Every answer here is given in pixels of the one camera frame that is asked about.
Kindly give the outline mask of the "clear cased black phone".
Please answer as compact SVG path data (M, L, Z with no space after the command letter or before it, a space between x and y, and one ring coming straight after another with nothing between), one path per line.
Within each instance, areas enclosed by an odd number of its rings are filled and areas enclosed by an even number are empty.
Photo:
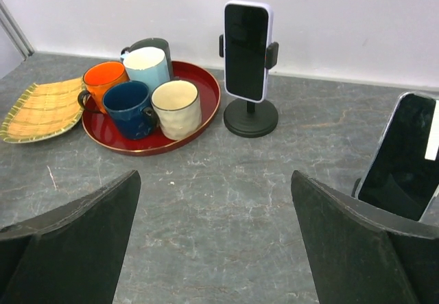
M399 96L353 196L410 220L424 217L438 196L438 97Z

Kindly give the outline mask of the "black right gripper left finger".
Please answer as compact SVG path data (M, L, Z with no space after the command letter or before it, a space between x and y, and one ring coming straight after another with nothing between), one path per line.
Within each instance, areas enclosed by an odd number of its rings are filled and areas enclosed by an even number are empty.
M136 170L93 193L1 229L2 303L112 303L141 177Z

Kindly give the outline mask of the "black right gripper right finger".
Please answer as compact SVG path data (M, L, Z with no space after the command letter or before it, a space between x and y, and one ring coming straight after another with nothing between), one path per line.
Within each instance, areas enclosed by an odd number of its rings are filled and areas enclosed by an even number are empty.
M296 170L292 202L320 303L437 303L438 227Z

